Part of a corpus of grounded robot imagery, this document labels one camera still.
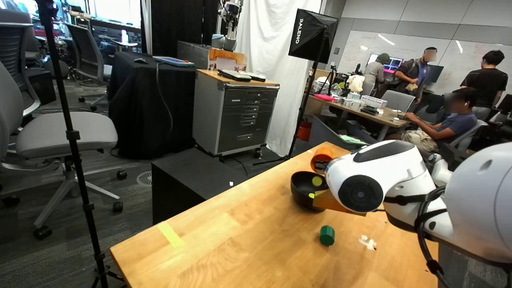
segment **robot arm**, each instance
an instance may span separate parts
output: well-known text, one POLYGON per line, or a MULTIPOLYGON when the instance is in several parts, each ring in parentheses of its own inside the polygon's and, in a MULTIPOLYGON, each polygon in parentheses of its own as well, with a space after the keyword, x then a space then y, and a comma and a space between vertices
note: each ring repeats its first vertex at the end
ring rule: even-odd
POLYGON ((432 177, 417 150, 382 142, 333 161, 326 185, 336 202, 368 214, 384 206, 401 228, 494 265, 512 263, 512 145, 483 150, 453 174, 437 156, 432 177), (430 193, 446 186, 437 198, 430 193))

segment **gray cabinet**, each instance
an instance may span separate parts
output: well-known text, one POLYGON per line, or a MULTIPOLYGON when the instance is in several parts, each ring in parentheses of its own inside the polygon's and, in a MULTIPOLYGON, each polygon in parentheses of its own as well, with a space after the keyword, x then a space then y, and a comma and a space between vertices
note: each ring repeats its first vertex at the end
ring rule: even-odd
POLYGON ((213 156, 262 148, 277 94, 277 84, 233 82, 216 71, 198 71, 192 129, 195 143, 213 156))

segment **wooden table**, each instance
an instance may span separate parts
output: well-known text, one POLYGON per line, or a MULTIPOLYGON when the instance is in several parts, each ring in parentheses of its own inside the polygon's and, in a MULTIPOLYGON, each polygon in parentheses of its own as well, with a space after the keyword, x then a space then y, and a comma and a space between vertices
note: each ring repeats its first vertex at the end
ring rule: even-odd
POLYGON ((345 154, 323 143, 112 247, 129 287, 437 287, 416 236, 384 214, 310 214, 293 202, 289 178, 309 170, 317 150, 345 154), (333 247, 320 246, 321 226, 336 231, 333 247))
POLYGON ((387 108, 382 110, 382 114, 369 116, 369 114, 361 113, 360 110, 355 110, 355 108, 345 106, 345 105, 339 105, 336 102, 321 102, 317 98, 312 98, 312 102, 336 108, 336 110, 344 111, 347 114, 353 114, 357 118, 361 118, 361 119, 366 119, 373 124, 381 126, 382 129, 379 132, 377 142, 382 142, 385 138, 389 129, 403 130, 409 126, 408 121, 397 121, 393 110, 387 110, 387 108))

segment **black shirt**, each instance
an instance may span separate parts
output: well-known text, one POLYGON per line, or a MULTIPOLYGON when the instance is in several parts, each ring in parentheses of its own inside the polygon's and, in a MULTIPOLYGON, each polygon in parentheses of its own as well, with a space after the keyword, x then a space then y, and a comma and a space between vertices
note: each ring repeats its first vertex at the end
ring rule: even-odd
POLYGON ((481 92, 481 97, 477 100, 475 106, 491 108, 497 92, 507 89, 509 76, 497 70, 478 70, 465 76, 461 87, 470 87, 481 92))

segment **small white object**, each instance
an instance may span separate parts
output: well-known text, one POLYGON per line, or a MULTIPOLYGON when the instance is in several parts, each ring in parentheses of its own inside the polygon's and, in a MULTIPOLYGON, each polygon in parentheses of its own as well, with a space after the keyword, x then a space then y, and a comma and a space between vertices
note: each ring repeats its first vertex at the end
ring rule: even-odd
POLYGON ((376 249, 377 249, 377 244, 376 244, 373 239, 369 239, 368 236, 361 236, 361 238, 358 239, 358 244, 361 244, 363 247, 366 247, 366 250, 376 250, 376 249))

